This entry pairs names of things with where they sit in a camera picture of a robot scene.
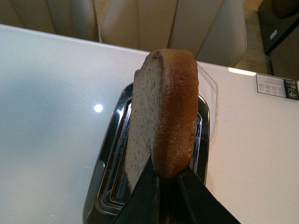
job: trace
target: label sticker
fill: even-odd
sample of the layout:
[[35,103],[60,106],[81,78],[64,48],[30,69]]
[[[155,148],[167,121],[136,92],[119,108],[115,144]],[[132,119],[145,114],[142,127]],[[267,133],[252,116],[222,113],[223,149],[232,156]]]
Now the label sticker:
[[257,92],[299,100],[298,82],[291,79],[256,74]]

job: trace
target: bread slice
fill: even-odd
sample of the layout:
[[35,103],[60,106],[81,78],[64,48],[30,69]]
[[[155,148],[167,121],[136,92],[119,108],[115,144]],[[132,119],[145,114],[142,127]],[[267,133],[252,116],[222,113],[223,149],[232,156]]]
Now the bread slice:
[[151,52],[135,72],[125,170],[133,191],[152,153],[154,171],[173,178],[189,163],[198,111],[198,71],[186,50]]

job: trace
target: beige chair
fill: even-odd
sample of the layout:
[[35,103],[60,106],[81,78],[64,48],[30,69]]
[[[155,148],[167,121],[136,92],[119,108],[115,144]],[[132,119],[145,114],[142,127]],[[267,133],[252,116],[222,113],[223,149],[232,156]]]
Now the beige chair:
[[104,43],[154,51],[187,49],[199,61],[234,67],[246,50],[242,0],[112,0]]
[[99,41],[93,0],[0,0],[0,23]]

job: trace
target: white table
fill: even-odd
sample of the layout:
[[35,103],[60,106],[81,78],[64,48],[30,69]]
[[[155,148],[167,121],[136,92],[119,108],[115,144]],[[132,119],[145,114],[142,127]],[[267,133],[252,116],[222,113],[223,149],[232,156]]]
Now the white table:
[[[82,223],[110,117],[146,55],[0,25],[1,223]],[[299,101],[257,93],[254,74],[200,66],[219,86],[207,187],[241,223],[299,223]]]

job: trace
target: floor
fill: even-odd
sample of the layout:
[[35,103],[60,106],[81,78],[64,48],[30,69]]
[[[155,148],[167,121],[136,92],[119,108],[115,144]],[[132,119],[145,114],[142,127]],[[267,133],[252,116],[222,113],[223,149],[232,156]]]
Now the floor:
[[[99,30],[111,0],[94,0]],[[263,0],[246,0],[244,3],[247,50],[236,68],[271,74],[268,57],[264,54],[262,35],[258,20],[258,7]]]

